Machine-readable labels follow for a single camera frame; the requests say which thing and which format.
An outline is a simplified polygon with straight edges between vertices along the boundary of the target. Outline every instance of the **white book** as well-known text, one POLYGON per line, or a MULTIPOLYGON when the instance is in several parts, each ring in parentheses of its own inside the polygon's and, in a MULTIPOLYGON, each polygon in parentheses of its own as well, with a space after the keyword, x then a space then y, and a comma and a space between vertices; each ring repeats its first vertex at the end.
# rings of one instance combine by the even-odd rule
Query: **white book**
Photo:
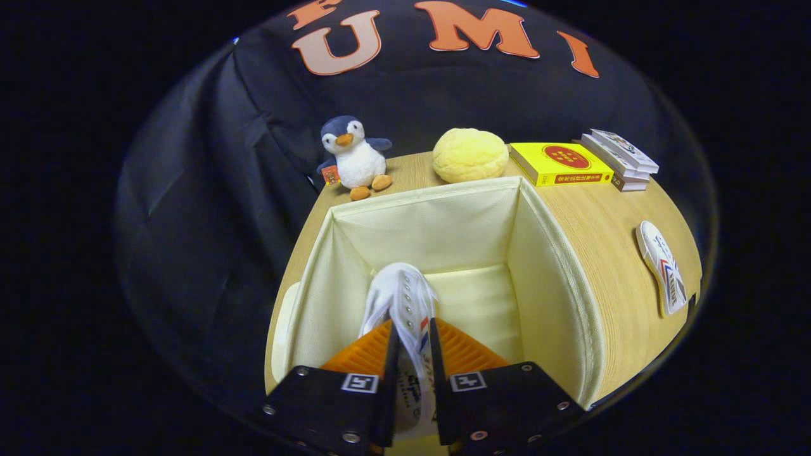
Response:
POLYGON ((644 152, 622 136, 610 131, 595 130, 594 128, 591 129, 591 134, 619 153, 625 160, 630 161, 637 171, 645 171, 651 174, 659 171, 659 165, 655 161, 651 160, 644 152))
POLYGON ((589 152, 596 155, 606 165, 614 170, 614 174, 619 174, 624 178, 637 178, 647 180, 650 173, 637 170, 636 166, 632 165, 630 161, 625 160, 619 153, 615 152, 612 148, 601 140, 583 133, 580 143, 583 147, 589 149, 589 152))
POLYGON ((619 191, 640 191, 648 187, 647 179, 624 178, 616 173, 611 177, 611 183, 619 191))

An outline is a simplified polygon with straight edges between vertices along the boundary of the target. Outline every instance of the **yellow sponge ball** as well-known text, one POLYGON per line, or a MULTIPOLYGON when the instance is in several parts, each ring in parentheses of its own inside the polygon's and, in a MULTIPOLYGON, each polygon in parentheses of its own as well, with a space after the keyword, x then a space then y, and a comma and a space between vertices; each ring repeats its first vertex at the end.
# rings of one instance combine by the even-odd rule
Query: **yellow sponge ball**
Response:
POLYGON ((508 158, 507 144, 489 131, 452 128, 434 146, 434 171, 450 183, 497 178, 508 158))

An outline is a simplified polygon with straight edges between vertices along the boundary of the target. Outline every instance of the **wooden table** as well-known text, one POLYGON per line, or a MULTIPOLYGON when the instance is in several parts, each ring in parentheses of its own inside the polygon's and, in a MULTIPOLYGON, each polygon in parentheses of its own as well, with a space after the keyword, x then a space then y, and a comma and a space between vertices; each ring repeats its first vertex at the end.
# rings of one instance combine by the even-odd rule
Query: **wooden table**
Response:
MULTIPOLYGON (((393 184, 372 191, 371 198, 446 184, 432 167, 432 154, 417 153, 387 160, 393 184)), ((503 176, 524 176, 508 160, 503 176)), ((638 374, 676 336, 687 316, 686 306, 662 318, 653 274, 637 248, 634 229, 653 222, 679 262, 687 296, 699 297, 702 265, 693 236, 679 209, 653 180, 645 191, 619 192, 610 183, 536 187, 569 237, 597 300, 605 335, 606 371, 598 397, 602 398, 638 374)), ((327 186, 315 202, 298 237, 276 298, 265 353, 265 387, 276 386, 270 370, 272 336, 285 291, 301 280, 315 237, 328 209, 351 202, 349 189, 327 186)))

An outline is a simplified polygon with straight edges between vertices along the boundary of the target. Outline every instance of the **black cloth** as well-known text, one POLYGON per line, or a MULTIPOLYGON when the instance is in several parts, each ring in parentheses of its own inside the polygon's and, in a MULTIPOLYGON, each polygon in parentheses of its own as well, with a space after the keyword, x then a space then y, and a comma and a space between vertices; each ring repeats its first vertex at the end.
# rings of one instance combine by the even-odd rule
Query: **black cloth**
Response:
POLYGON ((352 114, 370 136, 390 139, 387 157, 431 150, 452 127, 492 131, 507 142, 568 142, 590 128, 620 133, 661 165, 655 178, 709 267, 716 218, 710 176, 692 133, 653 84, 604 45, 537 10, 458 4, 479 18, 488 7, 521 15, 540 58, 504 54, 498 41, 488 50, 471 42, 465 51, 434 51, 431 19, 412 2, 342 2, 295 31, 286 11, 193 70, 135 138, 115 210, 122 287, 166 360, 232 415, 264 397, 273 302, 323 187, 315 173, 327 158, 320 128, 336 115, 352 114), (360 68, 314 75, 291 48, 329 27, 332 52, 349 54, 357 43, 339 23, 373 9, 380 11, 382 48, 360 68), (599 78, 572 68, 558 30, 589 46, 599 78))

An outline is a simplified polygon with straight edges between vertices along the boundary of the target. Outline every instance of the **white sneaker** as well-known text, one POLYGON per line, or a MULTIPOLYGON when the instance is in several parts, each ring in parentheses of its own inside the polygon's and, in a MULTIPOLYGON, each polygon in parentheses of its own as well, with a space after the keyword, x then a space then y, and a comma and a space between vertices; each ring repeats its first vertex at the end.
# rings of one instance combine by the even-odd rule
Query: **white sneaker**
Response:
POLYGON ((662 316, 673 315, 687 303, 684 282, 681 280, 679 265, 662 233, 653 223, 644 221, 637 228, 637 243, 648 269, 656 277, 659 285, 659 302, 662 316))
POLYGON ((369 286, 362 337, 391 317, 402 350, 398 360, 395 433, 411 438, 436 434, 436 396, 428 336, 436 316, 436 293, 412 265, 392 263, 381 269, 369 286))

